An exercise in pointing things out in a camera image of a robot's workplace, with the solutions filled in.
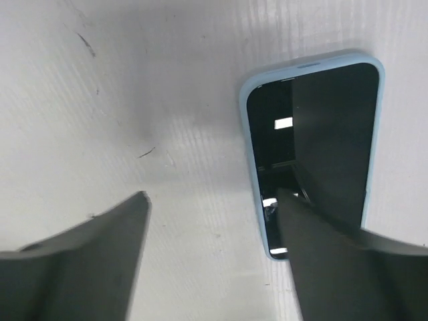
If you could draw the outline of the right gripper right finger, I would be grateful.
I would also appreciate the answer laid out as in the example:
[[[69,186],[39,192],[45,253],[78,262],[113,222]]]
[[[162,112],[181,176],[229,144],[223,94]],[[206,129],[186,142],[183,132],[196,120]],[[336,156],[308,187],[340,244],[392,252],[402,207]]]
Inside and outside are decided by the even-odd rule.
[[[427,248],[351,227],[286,189],[278,228],[304,320],[426,320]]]

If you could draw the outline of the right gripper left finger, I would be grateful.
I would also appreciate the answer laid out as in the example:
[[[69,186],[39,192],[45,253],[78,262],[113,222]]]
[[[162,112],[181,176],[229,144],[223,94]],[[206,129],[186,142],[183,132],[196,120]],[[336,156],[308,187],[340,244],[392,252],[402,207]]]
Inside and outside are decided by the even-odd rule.
[[[139,191],[57,235],[1,252],[1,319],[125,320],[149,217]]]

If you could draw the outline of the phone blue case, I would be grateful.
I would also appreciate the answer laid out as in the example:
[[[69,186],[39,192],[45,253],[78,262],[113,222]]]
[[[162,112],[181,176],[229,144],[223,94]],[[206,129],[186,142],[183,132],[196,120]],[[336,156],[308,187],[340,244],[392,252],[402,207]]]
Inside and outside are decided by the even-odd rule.
[[[384,86],[381,61],[356,49],[272,66],[242,83],[245,152],[268,258],[288,259],[280,189],[351,226],[366,225]]]

